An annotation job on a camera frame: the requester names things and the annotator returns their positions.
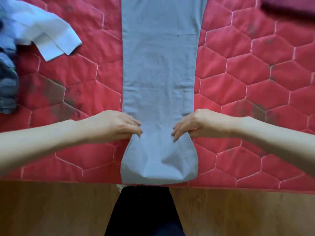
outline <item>bare skin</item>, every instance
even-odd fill
[[[174,140],[187,131],[191,138],[242,138],[315,177],[315,135],[208,109],[198,109],[177,123]]]
[[[83,143],[106,143],[142,133],[140,122],[126,113],[104,111],[81,121],[0,134],[0,177],[9,170],[58,150]]]

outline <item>person's leg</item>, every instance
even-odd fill
[[[113,235],[185,236],[168,187],[123,188],[105,232]]]

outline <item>red bedspread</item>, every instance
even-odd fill
[[[120,0],[25,0],[67,21],[83,45],[45,62],[19,50],[19,107],[1,131],[121,111]],[[315,28],[266,17],[257,0],[209,0],[200,35],[195,108],[315,132]],[[315,192],[315,180],[240,139],[195,139],[199,175],[181,185]],[[121,183],[127,142],[82,145],[14,170],[7,179]]]

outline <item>floor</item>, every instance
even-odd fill
[[[187,236],[315,232],[315,195],[171,189]],[[111,184],[0,182],[6,236],[102,236],[119,192]]]

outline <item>person's right arm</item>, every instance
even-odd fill
[[[189,131],[192,138],[238,137],[251,142],[315,177],[315,135],[198,109],[174,126],[174,140]]]

